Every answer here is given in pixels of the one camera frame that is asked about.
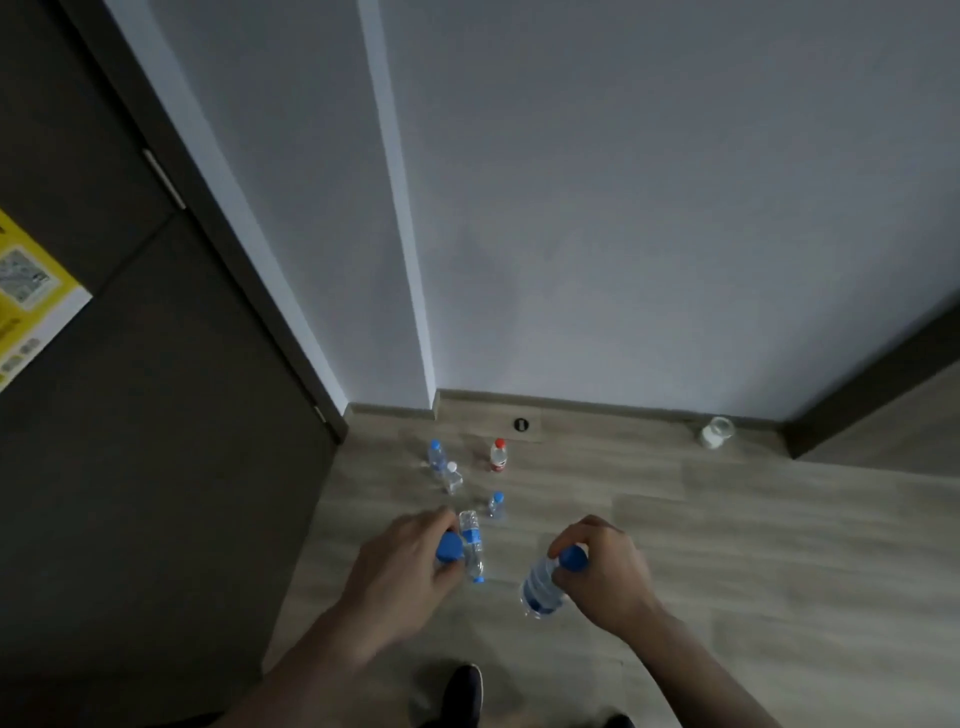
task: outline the hand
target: hand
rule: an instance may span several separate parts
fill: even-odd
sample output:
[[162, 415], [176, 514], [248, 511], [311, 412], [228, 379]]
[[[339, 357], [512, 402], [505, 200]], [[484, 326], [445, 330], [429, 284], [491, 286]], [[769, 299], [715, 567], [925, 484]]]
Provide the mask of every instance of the hand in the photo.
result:
[[350, 640], [369, 659], [389, 644], [417, 634], [462, 581], [464, 562], [435, 569], [437, 544], [459, 532], [449, 508], [401, 516], [360, 547], [333, 610], [348, 623]]
[[661, 610], [643, 554], [627, 534], [597, 516], [568, 526], [547, 549], [547, 556], [556, 558], [574, 544], [588, 546], [589, 565], [576, 573], [556, 569], [554, 583], [587, 619], [628, 642], [639, 620]]

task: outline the white wall edge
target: white wall edge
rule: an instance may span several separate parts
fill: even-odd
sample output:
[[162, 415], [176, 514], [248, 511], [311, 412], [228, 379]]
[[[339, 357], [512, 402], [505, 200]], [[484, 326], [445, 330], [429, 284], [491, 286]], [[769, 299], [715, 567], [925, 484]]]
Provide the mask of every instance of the white wall edge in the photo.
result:
[[414, 231], [413, 214], [410, 209], [410, 194], [407, 188], [406, 164], [400, 142], [400, 126], [396, 119], [394, 87], [390, 79], [390, 63], [387, 57], [387, 39], [383, 32], [379, 0], [357, 0], [364, 45], [367, 49], [367, 65], [373, 81], [373, 98], [380, 121], [380, 135], [387, 156], [387, 171], [394, 196], [396, 224], [403, 249], [403, 262], [407, 270], [411, 306], [420, 340], [420, 359], [423, 363], [423, 378], [426, 381], [426, 406], [433, 405], [437, 394], [437, 379], [433, 368], [433, 349], [430, 345], [430, 326], [426, 317], [426, 298], [420, 277], [420, 259], [417, 256], [417, 237]]
[[[186, 145], [187, 151], [233, 227], [253, 268], [274, 299], [280, 314], [317, 372], [334, 405], [343, 414], [348, 405], [347, 395], [334, 375], [320, 347], [320, 342], [317, 341], [307, 323], [300, 303], [283, 275], [243, 190], [234, 178], [229, 163], [217, 143], [217, 138], [206, 121], [203, 108], [190, 88], [180, 62], [160, 30], [148, 0], [108, 0], [107, 4], [124, 38], [131, 46], [133, 54], [146, 72], [160, 103], [166, 109]], [[433, 381], [432, 362], [429, 381]]]

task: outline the person's left hand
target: person's left hand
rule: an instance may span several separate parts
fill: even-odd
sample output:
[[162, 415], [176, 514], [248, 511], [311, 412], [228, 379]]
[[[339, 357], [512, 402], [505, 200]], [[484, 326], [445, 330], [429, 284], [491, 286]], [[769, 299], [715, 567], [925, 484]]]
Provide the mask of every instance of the person's left hand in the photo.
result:
[[437, 544], [451, 529], [460, 530], [449, 508], [424, 511], [401, 516], [360, 547], [334, 609], [371, 654], [417, 634], [462, 581], [462, 560], [434, 566]]

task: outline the door hinge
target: door hinge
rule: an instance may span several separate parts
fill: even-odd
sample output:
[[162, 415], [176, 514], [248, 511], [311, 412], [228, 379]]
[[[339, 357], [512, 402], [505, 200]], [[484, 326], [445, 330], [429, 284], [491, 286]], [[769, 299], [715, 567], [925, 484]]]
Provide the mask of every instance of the door hinge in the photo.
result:
[[153, 167], [154, 173], [160, 178], [160, 183], [166, 187], [167, 192], [170, 193], [170, 197], [173, 198], [174, 204], [180, 209], [186, 209], [186, 202], [183, 201], [183, 198], [180, 196], [177, 188], [174, 187], [174, 184], [170, 182], [170, 178], [167, 177], [167, 173], [163, 171], [163, 167], [161, 167], [160, 163], [156, 161], [154, 153], [149, 149], [144, 148], [143, 156], [147, 158], [147, 163]]

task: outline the forearm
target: forearm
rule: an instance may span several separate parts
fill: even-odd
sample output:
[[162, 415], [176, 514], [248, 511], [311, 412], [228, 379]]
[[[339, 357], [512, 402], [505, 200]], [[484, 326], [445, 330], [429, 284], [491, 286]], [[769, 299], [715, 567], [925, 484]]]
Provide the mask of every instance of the forearm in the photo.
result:
[[678, 619], [661, 606], [636, 620], [626, 642], [684, 728], [779, 728]]
[[370, 627], [338, 604], [317, 618], [263, 682], [217, 722], [217, 728], [318, 725], [377, 648]]

